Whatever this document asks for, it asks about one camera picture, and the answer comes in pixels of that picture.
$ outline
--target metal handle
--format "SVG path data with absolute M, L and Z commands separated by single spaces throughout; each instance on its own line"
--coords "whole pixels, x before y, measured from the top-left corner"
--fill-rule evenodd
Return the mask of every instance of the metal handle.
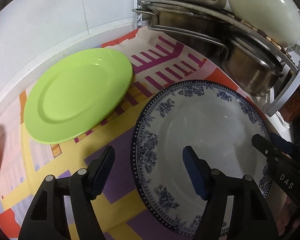
M 197 32 L 184 30 L 184 29 L 180 29 L 180 28 L 175 28 L 175 27 L 170 27 L 170 26 L 152 25 L 152 24 L 148 25 L 148 29 L 152 30 L 152 31 L 158 31 L 158 32 L 177 33 L 180 35 L 184 35 L 184 36 L 188 36 L 191 38 L 206 41 L 206 42 L 209 42 L 209 43 L 212 43 L 214 45 L 224 48 L 227 52 L 225 58 L 227 58 L 228 54 L 229 54 L 229 48 L 226 45 L 224 45 L 221 40 L 210 37 L 210 36 L 202 34 L 202 33 L 197 33 Z
M 155 13 L 147 10 L 147 9 L 142 9 L 142 8 L 137 8 L 137 9 L 132 9 L 133 12 L 135 13 L 142 13 L 142 14 L 149 14 L 151 16 L 153 16 L 156 19 L 156 23 L 158 23 L 158 17 Z

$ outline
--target colorful patterned tablecloth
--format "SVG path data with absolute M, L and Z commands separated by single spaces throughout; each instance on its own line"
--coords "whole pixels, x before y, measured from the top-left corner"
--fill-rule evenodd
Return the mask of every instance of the colorful patterned tablecloth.
M 122 102 L 93 129 L 56 145 L 34 141 L 23 121 L 25 103 L 33 85 L 0 117 L 0 227 L 9 238 L 18 238 L 26 211 L 45 176 L 71 176 L 98 158 L 106 145 L 111 145 L 116 153 L 114 166 L 103 193 L 92 201 L 106 239 L 189 239 L 162 226 L 138 195 L 130 169 L 135 122 L 154 94 L 178 81 L 206 79 L 250 99 L 215 64 L 164 33 L 141 28 L 98 47 L 108 46 L 129 58 L 134 76 Z M 65 197 L 65 206 L 71 238 L 76 240 L 69 197 Z

